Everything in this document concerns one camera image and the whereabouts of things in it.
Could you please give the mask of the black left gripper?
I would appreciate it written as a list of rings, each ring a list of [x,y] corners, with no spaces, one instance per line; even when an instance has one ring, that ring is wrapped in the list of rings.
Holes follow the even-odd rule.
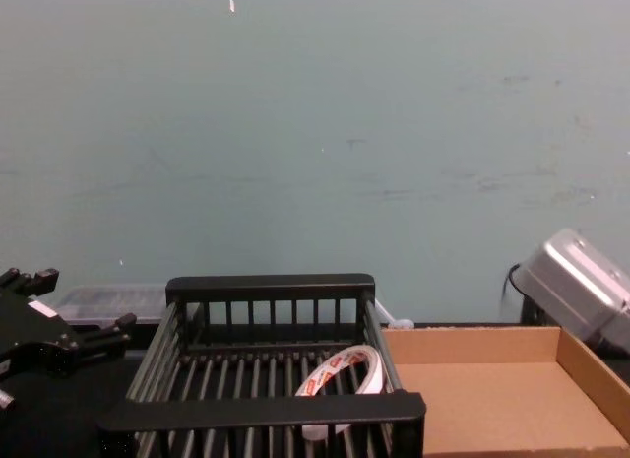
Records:
[[[1,378],[31,370],[68,372],[74,365],[122,358],[132,340],[137,316],[126,313],[105,327],[69,325],[39,300],[53,292],[59,271],[33,275],[10,268],[1,285]]]

